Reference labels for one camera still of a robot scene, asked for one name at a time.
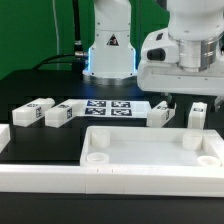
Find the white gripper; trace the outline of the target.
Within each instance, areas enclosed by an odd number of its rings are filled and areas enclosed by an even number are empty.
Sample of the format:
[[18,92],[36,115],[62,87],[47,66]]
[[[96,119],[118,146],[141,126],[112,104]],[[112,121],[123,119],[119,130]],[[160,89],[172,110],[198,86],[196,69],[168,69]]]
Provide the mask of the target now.
[[[142,45],[137,84],[149,92],[224,96],[220,38],[175,40],[167,28],[150,33]],[[171,94],[167,106],[176,106]]]

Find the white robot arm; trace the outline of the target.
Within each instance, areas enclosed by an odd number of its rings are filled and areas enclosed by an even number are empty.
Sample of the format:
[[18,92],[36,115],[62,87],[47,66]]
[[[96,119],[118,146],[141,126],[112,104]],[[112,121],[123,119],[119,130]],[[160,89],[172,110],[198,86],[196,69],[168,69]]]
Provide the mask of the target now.
[[129,0],[94,0],[94,9],[86,80],[136,80],[143,91],[224,96],[224,0],[167,0],[168,26],[148,34],[139,55],[130,43]]

